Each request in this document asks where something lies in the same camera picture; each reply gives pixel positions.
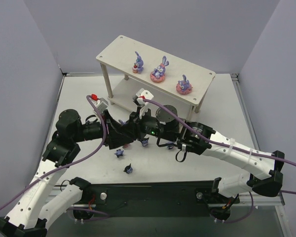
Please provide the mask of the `purple imp figure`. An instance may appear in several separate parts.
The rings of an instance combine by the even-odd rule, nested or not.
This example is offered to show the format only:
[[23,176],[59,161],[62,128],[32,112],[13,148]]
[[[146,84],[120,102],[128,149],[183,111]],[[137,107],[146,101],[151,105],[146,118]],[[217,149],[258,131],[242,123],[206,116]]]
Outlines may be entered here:
[[120,158],[124,155],[124,150],[118,149],[114,154],[116,155],[117,158]]

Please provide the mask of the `large bunny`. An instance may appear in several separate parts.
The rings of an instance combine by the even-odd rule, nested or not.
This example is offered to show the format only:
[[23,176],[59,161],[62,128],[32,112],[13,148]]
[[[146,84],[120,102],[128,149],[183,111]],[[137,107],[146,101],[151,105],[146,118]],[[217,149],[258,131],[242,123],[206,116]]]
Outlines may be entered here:
[[167,60],[167,57],[163,56],[161,64],[154,68],[153,71],[150,73],[151,81],[155,83],[163,82],[165,80],[166,67],[168,65],[169,61]]

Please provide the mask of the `purple bunny with red cake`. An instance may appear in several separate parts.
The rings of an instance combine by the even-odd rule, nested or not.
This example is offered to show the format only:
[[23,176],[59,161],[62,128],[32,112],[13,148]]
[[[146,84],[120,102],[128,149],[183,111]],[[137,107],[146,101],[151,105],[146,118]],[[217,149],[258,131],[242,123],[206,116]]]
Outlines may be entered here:
[[135,51],[135,54],[137,55],[137,58],[133,64],[132,71],[135,74],[141,74],[144,70],[144,62],[138,52]]

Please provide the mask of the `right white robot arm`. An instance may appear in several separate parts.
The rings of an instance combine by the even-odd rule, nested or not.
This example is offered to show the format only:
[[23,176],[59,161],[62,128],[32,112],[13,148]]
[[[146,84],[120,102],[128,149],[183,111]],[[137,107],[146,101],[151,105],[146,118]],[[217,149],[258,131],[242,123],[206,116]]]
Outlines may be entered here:
[[275,197],[282,188],[283,153],[263,153],[235,142],[198,122],[184,122],[169,109],[162,110],[169,122],[159,121],[150,112],[142,117],[132,112],[124,125],[129,137],[142,140],[152,135],[158,140],[174,142],[185,155],[194,153],[217,158],[245,170],[243,174],[227,178],[219,177],[214,181],[212,192],[230,198],[234,195],[255,192],[261,196]]

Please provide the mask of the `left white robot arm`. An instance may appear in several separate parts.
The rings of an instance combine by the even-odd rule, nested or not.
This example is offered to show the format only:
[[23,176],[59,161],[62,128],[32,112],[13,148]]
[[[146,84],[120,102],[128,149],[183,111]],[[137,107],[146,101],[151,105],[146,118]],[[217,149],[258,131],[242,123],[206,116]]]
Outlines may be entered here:
[[56,131],[46,147],[36,175],[21,191],[16,205],[0,217],[0,233],[5,237],[44,237],[51,224],[72,204],[78,202],[90,183],[75,178],[65,190],[49,203],[45,203],[54,185],[66,170],[77,164],[79,143],[101,139],[101,146],[118,148],[137,139],[136,125],[128,120],[124,124],[115,121],[108,110],[95,110],[99,121],[81,122],[76,110],[60,113]]

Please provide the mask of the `light wooden two-tier shelf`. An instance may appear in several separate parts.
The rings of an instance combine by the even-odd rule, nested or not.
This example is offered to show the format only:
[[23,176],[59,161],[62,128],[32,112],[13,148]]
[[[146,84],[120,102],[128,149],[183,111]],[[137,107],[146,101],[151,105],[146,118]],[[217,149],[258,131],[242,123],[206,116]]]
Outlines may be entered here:
[[112,104],[134,111],[132,97],[150,91],[160,104],[191,119],[199,112],[215,72],[120,35],[97,57]]

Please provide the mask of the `purple-headed figure black bow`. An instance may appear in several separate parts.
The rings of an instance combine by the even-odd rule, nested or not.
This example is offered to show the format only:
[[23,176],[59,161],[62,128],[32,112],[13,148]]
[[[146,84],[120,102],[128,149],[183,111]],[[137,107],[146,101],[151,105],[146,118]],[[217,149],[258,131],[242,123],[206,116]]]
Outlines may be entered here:
[[167,149],[171,150],[175,147],[175,144],[173,142],[167,142],[166,147],[167,147]]

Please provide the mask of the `black-headed figure purple bow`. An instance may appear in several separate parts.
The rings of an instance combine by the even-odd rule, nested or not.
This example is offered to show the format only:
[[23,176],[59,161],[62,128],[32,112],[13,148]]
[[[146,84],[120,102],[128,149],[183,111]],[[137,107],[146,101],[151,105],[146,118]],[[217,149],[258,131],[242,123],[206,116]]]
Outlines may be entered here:
[[143,147],[147,147],[148,146],[148,142],[149,142],[149,138],[144,138],[140,142],[141,142],[141,145]]

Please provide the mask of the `black imp figure front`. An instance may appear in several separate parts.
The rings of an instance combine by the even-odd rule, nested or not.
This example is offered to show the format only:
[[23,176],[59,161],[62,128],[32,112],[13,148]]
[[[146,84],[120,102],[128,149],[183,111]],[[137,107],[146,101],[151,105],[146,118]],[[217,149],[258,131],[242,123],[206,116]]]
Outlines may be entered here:
[[127,165],[125,168],[124,168],[124,172],[126,174],[131,174],[133,172],[133,168],[131,166],[131,164]]

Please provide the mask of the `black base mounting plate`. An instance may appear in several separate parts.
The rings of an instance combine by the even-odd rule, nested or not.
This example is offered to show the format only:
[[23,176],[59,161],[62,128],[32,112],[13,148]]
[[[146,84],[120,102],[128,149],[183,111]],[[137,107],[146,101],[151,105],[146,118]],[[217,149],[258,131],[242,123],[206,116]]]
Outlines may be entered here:
[[134,184],[92,184],[74,204],[74,217],[90,218],[80,208],[94,209],[96,217],[203,217],[217,209],[230,216],[230,207],[240,202],[237,195],[223,197],[212,190],[213,181]]

